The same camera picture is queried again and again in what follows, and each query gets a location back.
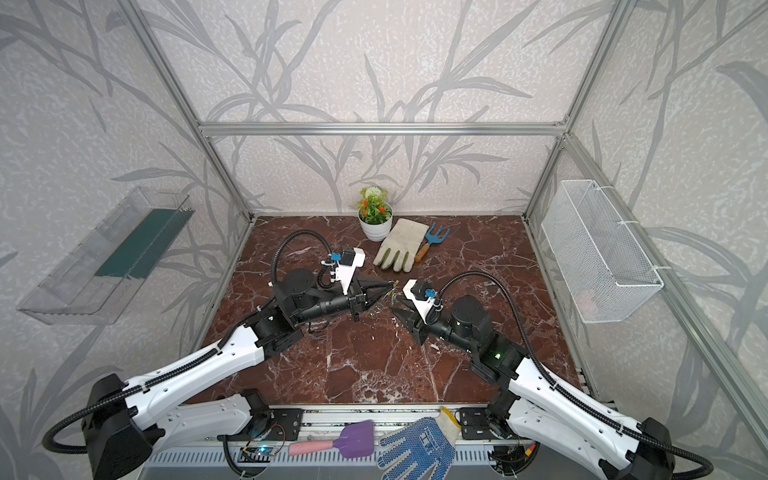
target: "glove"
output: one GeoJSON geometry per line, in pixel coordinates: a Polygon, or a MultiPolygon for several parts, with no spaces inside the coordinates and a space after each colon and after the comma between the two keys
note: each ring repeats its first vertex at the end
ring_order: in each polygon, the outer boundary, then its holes
{"type": "Polygon", "coordinates": [[[401,218],[382,242],[373,264],[386,270],[390,265],[396,272],[410,272],[413,258],[419,251],[428,227],[423,223],[401,218]]]}
{"type": "Polygon", "coordinates": [[[425,417],[382,437],[379,445],[386,449],[379,456],[379,468],[386,469],[382,480],[419,480],[432,467],[428,480],[443,480],[461,431],[456,418],[443,407],[437,419],[425,417]]]}

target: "white flower pot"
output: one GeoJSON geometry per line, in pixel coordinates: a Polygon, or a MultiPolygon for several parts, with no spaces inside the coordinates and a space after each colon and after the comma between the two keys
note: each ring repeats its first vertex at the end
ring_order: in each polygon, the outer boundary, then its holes
{"type": "Polygon", "coordinates": [[[366,234],[368,240],[373,240],[374,242],[380,242],[384,240],[387,235],[389,235],[389,231],[392,229],[392,217],[394,217],[394,213],[389,218],[389,220],[381,223],[380,225],[368,225],[364,221],[360,220],[360,212],[357,213],[357,220],[360,222],[362,231],[366,234]]]}

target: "marble surface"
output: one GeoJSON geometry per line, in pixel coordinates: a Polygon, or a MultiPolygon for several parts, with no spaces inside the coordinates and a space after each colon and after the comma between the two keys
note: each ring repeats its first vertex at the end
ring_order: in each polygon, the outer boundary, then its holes
{"type": "MultiPolygon", "coordinates": [[[[457,273],[485,270],[509,286],[539,359],[570,383],[578,380],[552,308],[544,279],[520,217],[411,217],[445,225],[451,233],[435,245],[410,273],[382,271],[372,265],[379,243],[367,240],[355,217],[268,217],[259,220],[243,251],[219,311],[207,333],[212,343],[234,321],[270,295],[270,261],[278,243],[299,228],[320,232],[334,250],[360,247],[366,264],[360,278],[431,280],[439,288],[457,273]]],[[[279,277],[305,267],[317,271],[323,247],[309,236],[297,237],[283,251],[279,277]]],[[[475,295],[492,313],[495,328],[520,341],[503,295],[490,282],[469,277],[446,293],[450,303],[475,295]]],[[[327,327],[305,327],[293,347],[258,366],[245,369],[203,391],[193,401],[205,402],[259,389],[265,402],[488,402],[498,387],[484,383],[469,370],[468,353],[429,337],[416,345],[387,308],[390,298],[376,304],[354,323],[344,314],[327,327]]]]}

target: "gardening fork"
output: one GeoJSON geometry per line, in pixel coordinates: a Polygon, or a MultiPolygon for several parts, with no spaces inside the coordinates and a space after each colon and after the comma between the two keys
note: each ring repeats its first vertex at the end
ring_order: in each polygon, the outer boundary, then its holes
{"type": "Polygon", "coordinates": [[[432,231],[434,229],[435,229],[435,224],[433,223],[432,224],[432,228],[430,228],[429,232],[427,232],[427,234],[424,236],[424,238],[427,239],[427,244],[425,246],[423,246],[421,250],[419,250],[419,252],[413,258],[414,261],[416,261],[416,262],[422,261],[422,258],[427,254],[427,251],[429,250],[429,246],[430,245],[432,245],[433,243],[442,243],[442,241],[445,240],[445,238],[448,236],[448,234],[451,233],[451,229],[449,228],[445,232],[445,235],[443,235],[442,238],[441,238],[441,237],[439,237],[439,234],[440,234],[440,232],[442,232],[442,225],[437,230],[437,233],[432,235],[432,231]]]}

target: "blue fork head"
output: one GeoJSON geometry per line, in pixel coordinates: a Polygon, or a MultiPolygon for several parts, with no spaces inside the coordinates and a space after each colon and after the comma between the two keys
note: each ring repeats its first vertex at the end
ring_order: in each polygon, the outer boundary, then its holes
{"type": "Polygon", "coordinates": [[[449,229],[447,229],[445,234],[442,237],[440,237],[439,236],[440,232],[442,232],[442,225],[441,225],[440,228],[437,230],[437,233],[432,234],[432,231],[435,229],[435,225],[436,225],[436,223],[433,223],[432,224],[432,228],[430,228],[429,232],[427,232],[427,234],[424,236],[424,238],[426,238],[427,241],[430,244],[432,244],[432,243],[442,243],[442,241],[445,240],[445,238],[448,236],[448,234],[451,233],[451,229],[449,228],[449,229]]]}

